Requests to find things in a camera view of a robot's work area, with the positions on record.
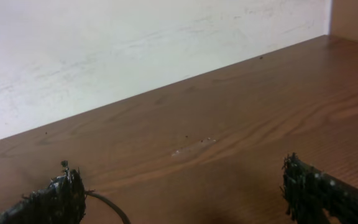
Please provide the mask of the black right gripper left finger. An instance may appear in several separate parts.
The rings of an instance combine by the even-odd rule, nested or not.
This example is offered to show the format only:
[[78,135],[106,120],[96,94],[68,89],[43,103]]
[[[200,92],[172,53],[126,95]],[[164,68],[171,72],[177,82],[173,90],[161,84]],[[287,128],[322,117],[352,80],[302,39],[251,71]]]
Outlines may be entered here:
[[63,174],[49,185],[23,196],[0,213],[0,224],[79,224],[85,215],[85,187],[80,173],[61,161]]

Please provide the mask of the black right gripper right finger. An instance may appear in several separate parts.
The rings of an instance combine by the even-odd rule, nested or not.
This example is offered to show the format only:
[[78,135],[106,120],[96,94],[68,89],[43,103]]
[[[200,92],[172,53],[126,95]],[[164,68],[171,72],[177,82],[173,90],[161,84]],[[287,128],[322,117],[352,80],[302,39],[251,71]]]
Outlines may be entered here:
[[284,158],[283,186],[286,214],[297,223],[358,224],[358,188],[301,161],[293,153]]

